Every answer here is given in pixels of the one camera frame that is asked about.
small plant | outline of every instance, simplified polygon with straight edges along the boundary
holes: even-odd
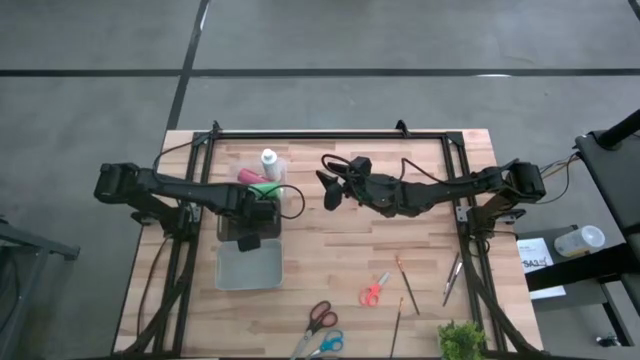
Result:
[[[484,331],[479,331],[475,323],[456,325],[453,320],[446,326],[438,326],[442,358],[446,360],[482,360],[480,344],[484,341]]]

concrete floor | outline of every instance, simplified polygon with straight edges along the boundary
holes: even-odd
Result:
[[[0,0],[0,69],[179,69],[199,0]],[[626,0],[219,0],[195,68],[634,68],[640,22]],[[82,247],[53,259],[20,358],[109,352],[139,227],[126,207],[92,197],[99,164],[149,165],[177,78],[1,78],[0,214]],[[575,136],[640,106],[638,77],[191,79],[179,129],[488,128],[499,162],[546,164]],[[557,176],[547,183],[556,194]],[[516,229],[600,227],[622,241],[582,164],[561,200],[530,206]],[[640,342],[640,319],[610,286]],[[537,314],[557,355],[636,359],[600,348],[599,307]]]

wooden table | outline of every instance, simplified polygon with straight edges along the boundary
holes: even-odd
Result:
[[[472,171],[495,165],[487,130],[462,130]],[[163,149],[189,142],[192,131],[170,131]],[[386,357],[389,355],[399,298],[405,297],[395,355],[439,356],[437,326],[451,319],[471,319],[467,287],[461,275],[446,307],[442,291],[454,256],[459,250],[451,203],[439,204],[416,218],[386,219],[347,199],[335,211],[323,207],[324,189],[315,171],[322,168],[325,153],[351,159],[368,156],[373,172],[400,173],[400,158],[407,157],[438,178],[446,178],[442,147],[433,140],[217,140],[209,182],[228,181],[230,164],[255,160],[262,149],[275,150],[288,161],[288,182],[305,194],[307,207],[296,220],[283,221],[284,283],[282,288],[263,291],[220,291],[214,287],[216,249],[215,216],[205,211],[196,270],[187,317],[183,356],[200,357],[289,357],[302,336],[308,313],[318,301],[332,302],[345,333],[341,357]],[[188,147],[162,158],[160,172],[183,177]],[[432,183],[414,169],[407,181]],[[290,209],[300,205],[289,193]],[[488,195],[479,196],[482,204]],[[136,316],[151,262],[162,243],[159,226],[144,228],[114,350],[126,348],[135,339]],[[144,308],[149,321],[160,304],[170,246],[160,257]],[[421,315],[415,314],[394,256],[399,255],[414,290]],[[542,343],[511,235],[491,240],[489,258],[498,301],[514,325],[534,346]],[[358,293],[385,272],[385,284],[376,308],[365,308]],[[483,318],[492,348],[488,311]],[[167,347],[173,339],[170,318]],[[323,335],[314,337],[318,344]]]

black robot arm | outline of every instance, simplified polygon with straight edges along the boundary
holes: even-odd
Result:
[[[273,201],[259,199],[248,186],[233,183],[199,184],[154,173],[132,163],[102,164],[94,196],[107,204],[127,204],[137,211],[131,217],[142,225],[159,221],[165,233],[184,233],[186,217],[198,216],[189,207],[172,207],[154,195],[195,203],[247,229],[238,240],[241,251],[260,247],[258,224],[279,217]]]
[[[256,196],[248,187],[234,184],[198,184],[180,178],[153,174],[152,169],[132,163],[102,164],[94,196],[107,204],[128,204],[138,210],[159,210],[162,203],[152,194],[193,202],[230,218],[248,218]]]
[[[329,158],[339,159],[332,155]],[[403,167],[409,161],[403,159]],[[325,187],[324,206],[336,209],[342,196],[352,197],[385,217],[417,216],[434,205],[482,193],[494,193],[484,206],[466,212],[472,229],[493,229],[495,221],[520,203],[534,203],[546,194],[536,165],[517,159],[501,167],[487,167],[480,172],[435,184],[411,183],[386,174],[372,174],[371,160],[357,157],[346,164],[325,163],[325,168],[337,176],[321,171],[316,175]]]

green object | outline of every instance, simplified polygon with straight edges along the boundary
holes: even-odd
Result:
[[[453,320],[446,326],[438,326],[442,358],[446,360],[482,360],[480,344],[485,339],[484,331],[478,330],[475,323],[454,324]]]
[[[280,183],[277,182],[260,183],[249,185],[249,189],[253,191],[253,193],[256,194],[258,198],[262,198],[262,196],[264,195],[266,197],[277,199],[280,197],[281,190],[274,189],[278,186],[280,186]]]

